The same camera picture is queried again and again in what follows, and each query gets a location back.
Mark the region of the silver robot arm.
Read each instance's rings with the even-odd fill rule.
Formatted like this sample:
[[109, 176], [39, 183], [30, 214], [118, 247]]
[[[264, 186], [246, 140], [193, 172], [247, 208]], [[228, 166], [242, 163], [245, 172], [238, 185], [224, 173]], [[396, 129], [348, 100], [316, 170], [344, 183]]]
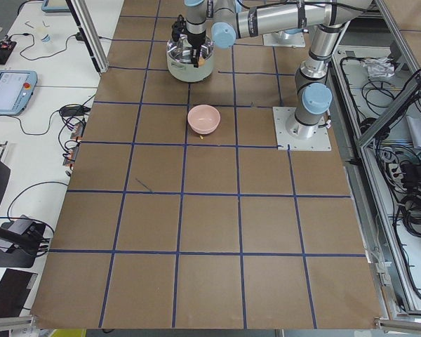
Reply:
[[273, 1], [259, 6], [242, 1], [185, 1], [185, 14], [172, 24], [170, 46], [186, 46], [186, 64], [168, 59], [171, 74], [195, 82], [206, 56], [217, 49], [248, 48], [254, 61], [237, 79], [251, 81], [258, 70], [261, 84], [246, 91], [248, 103], [261, 103], [261, 94], [274, 74], [279, 97], [271, 103], [296, 106], [279, 130], [308, 140], [324, 127], [333, 94], [326, 85], [328, 63], [351, 20], [365, 13], [370, 1]]

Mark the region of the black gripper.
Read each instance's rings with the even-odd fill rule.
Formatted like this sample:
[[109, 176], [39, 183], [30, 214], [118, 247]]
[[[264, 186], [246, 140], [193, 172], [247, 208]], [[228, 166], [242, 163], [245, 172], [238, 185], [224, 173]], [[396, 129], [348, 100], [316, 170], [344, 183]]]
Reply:
[[174, 42], [179, 41], [181, 34], [187, 36], [187, 40], [192, 46], [192, 64], [195, 68], [198, 68], [201, 57], [201, 46], [205, 44], [206, 41], [205, 22], [194, 24], [186, 20], [182, 15], [179, 15], [171, 27], [171, 39]]

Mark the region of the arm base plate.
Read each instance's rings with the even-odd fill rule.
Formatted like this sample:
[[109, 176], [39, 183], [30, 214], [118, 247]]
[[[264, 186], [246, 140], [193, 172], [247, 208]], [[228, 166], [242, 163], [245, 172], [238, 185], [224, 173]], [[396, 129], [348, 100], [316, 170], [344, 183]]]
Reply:
[[331, 151], [328, 129], [319, 126], [324, 118], [314, 126], [304, 126], [295, 120], [294, 107], [273, 107], [274, 128], [278, 150], [290, 151]]
[[264, 34], [264, 46], [278, 46], [288, 48], [304, 48], [305, 38], [301, 29], [289, 29], [279, 32]]

